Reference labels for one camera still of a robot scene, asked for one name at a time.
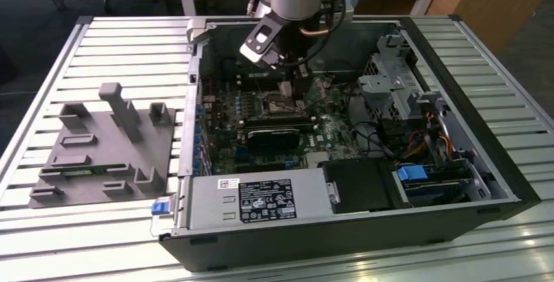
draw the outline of green circuit board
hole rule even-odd
[[[237,172],[262,171],[257,169],[305,169],[309,167],[306,154],[322,152],[330,159],[351,159],[360,156],[360,147],[343,111],[344,85],[326,86],[324,78],[314,78],[310,89],[304,95],[298,108],[305,108],[304,115],[314,117],[313,130],[300,133],[294,149],[277,154],[250,154],[245,147],[246,130],[240,128],[245,117],[250,120],[266,119],[266,110],[261,99],[268,99],[277,92],[244,92],[226,87],[217,93],[218,107],[212,106],[209,142],[212,174],[234,174]],[[246,104],[236,106],[238,100]],[[272,106],[272,110],[286,115],[286,110]]]

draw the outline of floor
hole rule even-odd
[[[102,0],[66,0],[65,6],[66,10],[58,11],[50,0],[0,0],[0,47],[18,70],[17,77],[0,84],[0,153],[7,145],[77,17],[106,15]],[[209,15],[238,14],[229,8],[242,11],[242,6],[225,4],[224,12],[218,12],[210,1],[197,6]],[[113,16],[181,15],[178,2],[112,0],[110,8]],[[554,0],[540,3],[535,15],[528,18],[497,57],[545,112],[554,115]]]

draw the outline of metal bracket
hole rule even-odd
[[[189,45],[194,45],[208,38],[208,34],[205,33],[208,29],[205,18],[193,18],[188,20],[185,33]]]

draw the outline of table leg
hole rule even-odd
[[[196,7],[193,0],[181,0],[184,16],[196,16]]]
[[[65,6],[65,0],[51,0],[51,3],[57,11],[65,11],[68,9]]]
[[[416,0],[409,15],[424,15],[432,0]]]

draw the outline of black plastic cover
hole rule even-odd
[[[320,163],[326,182],[333,182],[340,202],[334,214],[401,209],[403,201],[392,177],[392,163],[380,159],[347,159]]]

